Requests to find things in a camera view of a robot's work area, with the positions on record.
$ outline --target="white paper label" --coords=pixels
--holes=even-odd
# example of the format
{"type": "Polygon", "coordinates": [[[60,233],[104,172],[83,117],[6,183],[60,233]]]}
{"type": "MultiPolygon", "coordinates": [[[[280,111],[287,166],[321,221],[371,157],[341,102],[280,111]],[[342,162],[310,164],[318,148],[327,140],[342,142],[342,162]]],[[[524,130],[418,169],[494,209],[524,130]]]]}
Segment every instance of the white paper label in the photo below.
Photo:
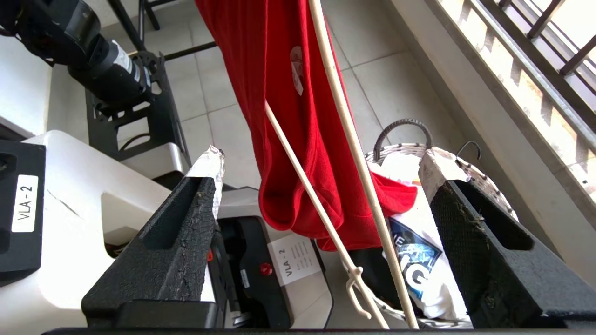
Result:
{"type": "Polygon", "coordinates": [[[275,257],[275,271],[281,286],[321,271],[311,241],[292,234],[269,243],[269,251],[275,257]]]}
{"type": "Polygon", "coordinates": [[[32,232],[35,229],[37,207],[37,176],[19,175],[14,197],[12,232],[32,232]]]}
{"type": "Polygon", "coordinates": [[[244,286],[245,289],[249,288],[249,276],[246,275],[245,269],[240,270],[240,277],[242,278],[242,286],[244,286]]]}

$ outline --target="wicker basket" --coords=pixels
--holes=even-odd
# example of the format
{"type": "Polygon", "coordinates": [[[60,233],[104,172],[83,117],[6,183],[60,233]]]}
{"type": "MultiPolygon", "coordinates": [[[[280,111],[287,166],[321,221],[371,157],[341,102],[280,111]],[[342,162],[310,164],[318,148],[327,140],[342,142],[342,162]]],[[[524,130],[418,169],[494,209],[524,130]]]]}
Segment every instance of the wicker basket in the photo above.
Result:
{"type": "MultiPolygon", "coordinates": [[[[477,167],[475,167],[474,165],[459,158],[460,152],[468,144],[474,144],[478,148],[478,158],[480,158],[480,156],[482,155],[480,148],[473,141],[469,141],[469,142],[465,143],[461,147],[461,149],[457,152],[456,155],[454,155],[448,151],[442,150],[440,148],[435,148],[435,150],[440,150],[446,155],[454,156],[456,158],[456,163],[458,164],[458,166],[462,170],[464,170],[468,175],[470,175],[470,177],[471,177],[470,182],[472,184],[474,184],[476,187],[478,187],[480,190],[482,190],[485,194],[490,195],[495,200],[495,202],[506,213],[509,213],[515,220],[519,221],[517,219],[516,213],[509,205],[509,202],[507,201],[507,199],[505,198],[503,193],[500,192],[499,189],[496,187],[495,183],[487,175],[482,173],[477,167]]],[[[393,152],[400,152],[400,153],[404,153],[404,154],[415,155],[415,156],[422,158],[426,149],[433,148],[433,147],[434,146],[433,146],[432,136],[430,135],[430,132],[426,128],[426,126],[424,124],[422,124],[422,122],[415,120],[415,119],[402,119],[402,120],[393,122],[392,124],[387,126],[385,129],[383,129],[383,131],[381,132],[381,135],[379,135],[379,138],[378,138],[377,142],[375,143],[373,151],[365,154],[364,157],[368,163],[381,164],[383,162],[383,160],[385,159],[385,157],[387,157],[387,155],[389,155],[390,153],[393,153],[393,152]],[[387,137],[387,134],[400,125],[418,126],[424,132],[424,134],[426,136],[426,144],[401,143],[401,144],[396,144],[396,145],[389,145],[387,147],[382,147],[382,143],[385,140],[385,138],[387,137]]],[[[388,314],[396,319],[405,321],[405,315],[404,315],[403,311],[392,308],[387,303],[385,303],[383,300],[381,300],[377,297],[374,297],[374,300],[375,300],[375,303],[378,305],[378,307],[382,311],[384,311],[386,314],[388,314]]],[[[472,328],[472,324],[470,321],[450,321],[450,320],[434,320],[434,319],[431,320],[431,319],[427,319],[427,318],[418,318],[418,323],[424,324],[426,326],[433,327],[433,328],[451,328],[451,329],[472,328]]]]}

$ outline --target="windowsill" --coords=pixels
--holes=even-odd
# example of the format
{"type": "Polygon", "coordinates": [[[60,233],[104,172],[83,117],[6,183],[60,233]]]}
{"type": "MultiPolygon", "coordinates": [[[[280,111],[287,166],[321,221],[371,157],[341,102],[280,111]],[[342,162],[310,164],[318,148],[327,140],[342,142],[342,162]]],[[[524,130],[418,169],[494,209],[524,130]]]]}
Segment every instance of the windowsill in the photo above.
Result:
{"type": "Polygon", "coordinates": [[[417,60],[452,117],[468,139],[478,139],[488,149],[482,166],[510,200],[520,222],[596,287],[592,270],[596,260],[590,256],[596,252],[592,225],[596,225],[596,206],[588,194],[595,181],[589,180],[587,173],[578,173],[578,169],[589,172],[591,168],[593,174],[596,158],[592,155],[578,162],[576,155],[569,155],[577,147],[569,141],[574,139],[573,133],[560,122],[563,119],[552,106],[550,128],[556,127],[549,129],[551,133],[540,132],[544,129],[536,121],[543,121],[545,106],[536,99],[539,93],[529,85],[518,85],[528,82],[522,71],[510,75],[516,73],[510,55],[509,72],[493,72],[499,61],[493,54],[507,56],[496,39],[485,48],[490,40],[486,26],[478,29],[478,24],[483,24],[480,18],[462,14],[463,0],[443,0],[460,5],[452,13],[437,0],[390,2],[399,16],[396,24],[405,25],[401,31],[409,30],[403,34],[410,33],[411,38],[405,39],[414,44],[410,45],[414,54],[420,51],[415,54],[417,60]],[[468,34],[471,39],[462,32],[462,25],[468,33],[473,32],[468,34]],[[518,91],[508,91],[511,86],[518,91]],[[566,145],[553,149],[553,138],[567,139],[566,145]],[[578,179],[588,183],[581,184],[578,179]]]}

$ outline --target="red t-shirt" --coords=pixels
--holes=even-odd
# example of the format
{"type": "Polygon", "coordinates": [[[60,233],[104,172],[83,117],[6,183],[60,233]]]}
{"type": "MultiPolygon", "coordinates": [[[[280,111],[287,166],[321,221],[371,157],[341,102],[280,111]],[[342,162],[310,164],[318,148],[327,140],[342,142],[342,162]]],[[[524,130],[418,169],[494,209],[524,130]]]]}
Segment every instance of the red t-shirt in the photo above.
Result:
{"type": "MultiPolygon", "coordinates": [[[[346,248],[380,246],[327,81],[308,1],[196,3],[223,53],[250,128],[265,221],[275,229],[315,238],[323,250],[336,249],[265,114],[267,100],[346,248]]],[[[385,216],[413,206],[415,187],[371,175],[385,216]]]]}

